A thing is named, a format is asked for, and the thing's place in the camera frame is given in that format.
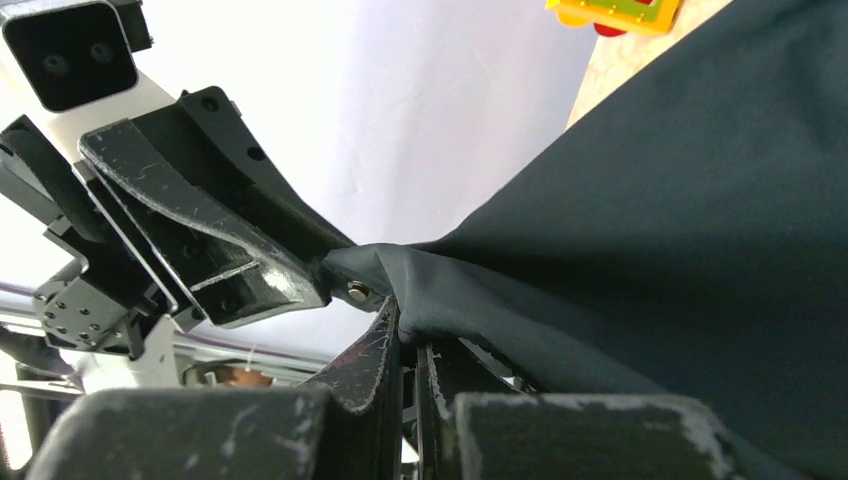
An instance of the wooden table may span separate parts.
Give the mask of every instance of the wooden table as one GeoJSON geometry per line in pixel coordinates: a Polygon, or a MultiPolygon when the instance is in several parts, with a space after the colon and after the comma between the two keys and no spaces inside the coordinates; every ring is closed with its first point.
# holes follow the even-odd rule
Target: wooden table
{"type": "Polygon", "coordinates": [[[731,1],[683,0],[674,28],[666,35],[599,38],[566,128],[731,1]]]}

